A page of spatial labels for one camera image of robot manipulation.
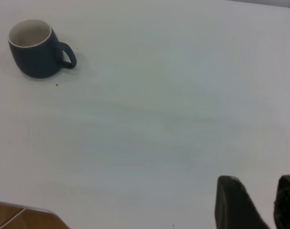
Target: mug rim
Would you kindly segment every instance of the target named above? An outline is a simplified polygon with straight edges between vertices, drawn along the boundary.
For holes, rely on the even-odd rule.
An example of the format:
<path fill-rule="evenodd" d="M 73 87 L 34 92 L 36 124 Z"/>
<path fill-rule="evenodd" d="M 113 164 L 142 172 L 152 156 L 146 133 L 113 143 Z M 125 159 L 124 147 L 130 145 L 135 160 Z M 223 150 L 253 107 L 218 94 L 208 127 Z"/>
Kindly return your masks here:
<path fill-rule="evenodd" d="M 31 45 L 31 46 L 19 46 L 19 45 L 14 44 L 14 43 L 11 42 L 11 40 L 10 40 L 10 33 L 11 33 L 11 31 L 13 30 L 13 28 L 14 28 L 15 26 L 17 26 L 17 25 L 19 25 L 19 24 L 21 24 L 21 23 L 23 23 L 23 22 L 25 22 L 25 21 L 40 21 L 40 22 L 43 22 L 44 24 L 48 25 L 48 27 L 49 27 L 49 34 L 48 34 L 48 36 L 47 36 L 47 37 L 46 37 L 42 42 L 40 42 L 40 43 L 38 43 L 38 44 L 35 44 L 35 45 Z M 14 45 L 15 47 L 18 47 L 18 48 L 32 48 L 32 47 L 38 46 L 38 45 L 40 45 L 40 44 L 43 44 L 43 43 L 44 43 L 44 42 L 45 42 L 45 41 L 50 37 L 51 32 L 52 32 L 52 28 L 51 28 L 50 24 L 48 24 L 47 22 L 45 22 L 45 21 L 43 21 L 43 20 L 40 20 L 40 19 L 25 19 L 25 20 L 23 20 L 23 21 L 20 21 L 20 22 L 16 23 L 15 25 L 13 25 L 13 26 L 11 27 L 11 29 L 9 30 L 9 34 L 8 34 L 8 41 L 10 42 L 10 44 L 12 44 L 12 45 Z"/>

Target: white cable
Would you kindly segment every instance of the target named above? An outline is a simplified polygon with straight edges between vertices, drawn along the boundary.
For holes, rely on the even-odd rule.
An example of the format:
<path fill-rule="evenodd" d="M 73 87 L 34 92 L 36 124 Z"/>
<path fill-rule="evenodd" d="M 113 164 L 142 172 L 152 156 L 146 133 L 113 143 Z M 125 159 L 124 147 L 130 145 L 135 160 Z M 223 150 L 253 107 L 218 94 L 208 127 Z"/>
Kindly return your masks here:
<path fill-rule="evenodd" d="M 12 220 L 14 220 L 16 217 L 18 217 L 23 211 L 25 211 L 26 209 L 24 208 L 23 210 L 21 210 L 19 213 L 17 213 L 15 216 L 13 216 L 8 222 L 6 222 L 4 225 L 0 226 L 0 229 L 2 229 L 4 226 L 6 226 L 8 223 L 10 223 Z"/>

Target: mug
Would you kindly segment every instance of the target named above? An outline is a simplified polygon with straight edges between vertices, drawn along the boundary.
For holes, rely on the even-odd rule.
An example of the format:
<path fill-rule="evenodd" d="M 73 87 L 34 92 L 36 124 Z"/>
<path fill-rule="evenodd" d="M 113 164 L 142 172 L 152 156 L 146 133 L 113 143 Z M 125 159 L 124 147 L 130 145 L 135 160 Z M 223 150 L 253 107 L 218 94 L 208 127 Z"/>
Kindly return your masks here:
<path fill-rule="evenodd" d="M 12 27 L 9 46 L 19 69 L 33 78 L 46 78 L 61 68 L 74 68 L 77 64 L 72 49 L 59 42 L 51 26 L 41 20 L 24 20 Z M 63 60 L 63 51 L 71 62 Z"/>

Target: table surface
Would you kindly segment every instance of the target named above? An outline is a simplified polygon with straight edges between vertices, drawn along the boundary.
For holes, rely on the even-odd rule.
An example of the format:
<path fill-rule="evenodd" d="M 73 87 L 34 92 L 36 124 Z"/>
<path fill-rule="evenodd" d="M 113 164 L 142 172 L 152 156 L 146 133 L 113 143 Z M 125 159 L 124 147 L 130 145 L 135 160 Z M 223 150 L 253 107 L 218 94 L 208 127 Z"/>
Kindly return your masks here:
<path fill-rule="evenodd" d="M 78 65 L 11 56 L 47 21 Z M 273 226 L 290 174 L 290 9 L 217 0 L 0 0 L 0 201 L 71 228 L 215 228 L 219 175 Z"/>

